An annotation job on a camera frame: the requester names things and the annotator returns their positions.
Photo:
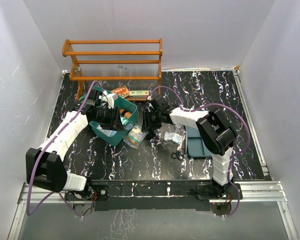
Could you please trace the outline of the blue grey divided tray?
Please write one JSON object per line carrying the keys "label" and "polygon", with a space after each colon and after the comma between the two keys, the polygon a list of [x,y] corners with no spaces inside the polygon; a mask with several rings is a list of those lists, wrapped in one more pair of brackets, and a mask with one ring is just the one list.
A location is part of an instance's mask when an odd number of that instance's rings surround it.
{"label": "blue grey divided tray", "polygon": [[204,159],[212,157],[212,153],[208,150],[200,132],[196,128],[185,127],[187,153],[194,159]]}

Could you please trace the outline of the green plastic medicine box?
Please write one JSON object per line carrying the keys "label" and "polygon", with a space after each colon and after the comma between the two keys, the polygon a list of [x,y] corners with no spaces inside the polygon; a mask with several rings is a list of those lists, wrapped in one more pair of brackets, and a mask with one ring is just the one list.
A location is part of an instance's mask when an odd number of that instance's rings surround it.
{"label": "green plastic medicine box", "polygon": [[138,120],[137,106],[116,93],[93,87],[75,103],[91,129],[109,145],[117,146]]}

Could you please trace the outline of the white bottle green label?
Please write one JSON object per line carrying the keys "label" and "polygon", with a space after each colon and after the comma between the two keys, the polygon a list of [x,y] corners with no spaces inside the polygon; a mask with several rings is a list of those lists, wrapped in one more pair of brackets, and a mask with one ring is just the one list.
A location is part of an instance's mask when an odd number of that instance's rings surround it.
{"label": "white bottle green label", "polygon": [[129,123],[129,121],[126,118],[122,117],[122,116],[120,117],[120,120],[121,120],[121,123],[122,123],[123,126],[126,126]]}

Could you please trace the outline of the white blue-label packet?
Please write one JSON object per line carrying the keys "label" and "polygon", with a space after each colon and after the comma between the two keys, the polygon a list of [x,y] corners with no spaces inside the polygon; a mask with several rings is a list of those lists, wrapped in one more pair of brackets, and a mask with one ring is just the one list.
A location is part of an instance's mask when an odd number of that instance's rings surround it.
{"label": "white blue-label packet", "polygon": [[107,137],[113,137],[117,131],[116,130],[108,130],[108,129],[102,129],[101,127],[98,128],[98,130],[103,133]]}

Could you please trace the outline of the clear plastic bag packet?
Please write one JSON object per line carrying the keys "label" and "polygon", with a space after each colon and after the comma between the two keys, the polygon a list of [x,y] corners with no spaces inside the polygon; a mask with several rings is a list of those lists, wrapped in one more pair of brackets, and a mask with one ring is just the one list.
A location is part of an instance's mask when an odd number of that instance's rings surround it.
{"label": "clear plastic bag packet", "polygon": [[163,136],[163,145],[179,146],[183,143],[184,136],[177,132],[165,132]]}

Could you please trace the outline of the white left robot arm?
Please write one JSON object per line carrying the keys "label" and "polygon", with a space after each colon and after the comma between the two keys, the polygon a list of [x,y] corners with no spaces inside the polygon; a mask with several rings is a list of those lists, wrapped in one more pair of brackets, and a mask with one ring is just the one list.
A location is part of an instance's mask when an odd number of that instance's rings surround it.
{"label": "white left robot arm", "polygon": [[26,152],[27,183],[54,193],[75,191],[81,199],[89,199],[94,188],[85,176],[68,172],[64,159],[74,140],[90,122],[98,122],[104,130],[125,129],[120,108],[115,106],[118,99],[115,93],[93,89],[83,101],[75,102],[54,133],[38,148]]}

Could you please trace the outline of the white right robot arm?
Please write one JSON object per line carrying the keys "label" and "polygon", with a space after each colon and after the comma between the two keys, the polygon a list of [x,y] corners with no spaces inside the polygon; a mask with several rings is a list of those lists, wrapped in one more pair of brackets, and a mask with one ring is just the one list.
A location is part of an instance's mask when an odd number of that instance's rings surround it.
{"label": "white right robot arm", "polygon": [[230,194],[234,184],[231,154],[238,134],[220,109],[186,110],[181,105],[169,105],[158,95],[147,98],[142,117],[142,132],[158,130],[163,123],[197,129],[213,160],[210,195],[223,199]]}

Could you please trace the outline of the brown bottle orange cap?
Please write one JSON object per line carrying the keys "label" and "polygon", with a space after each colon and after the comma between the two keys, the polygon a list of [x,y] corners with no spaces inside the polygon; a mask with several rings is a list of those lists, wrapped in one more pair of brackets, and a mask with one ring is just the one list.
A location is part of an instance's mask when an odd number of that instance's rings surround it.
{"label": "brown bottle orange cap", "polygon": [[125,109],[120,109],[120,115],[126,119],[129,119],[132,114]]}

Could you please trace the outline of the gauze pack orange green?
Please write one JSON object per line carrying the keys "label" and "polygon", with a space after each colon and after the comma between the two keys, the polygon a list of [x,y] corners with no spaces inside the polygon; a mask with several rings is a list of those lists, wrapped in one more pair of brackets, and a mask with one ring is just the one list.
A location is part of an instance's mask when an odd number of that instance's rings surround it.
{"label": "gauze pack orange green", "polygon": [[146,130],[142,131],[142,127],[140,125],[135,124],[123,138],[123,142],[134,149],[138,149],[148,133],[149,132]]}

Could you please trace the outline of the small round clear packet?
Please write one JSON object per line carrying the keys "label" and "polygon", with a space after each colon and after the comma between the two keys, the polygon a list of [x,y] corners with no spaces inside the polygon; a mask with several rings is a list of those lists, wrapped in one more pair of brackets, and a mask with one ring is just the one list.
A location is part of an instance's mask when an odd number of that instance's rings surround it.
{"label": "small round clear packet", "polygon": [[184,126],[181,124],[176,124],[174,128],[176,133],[182,133],[184,131]]}

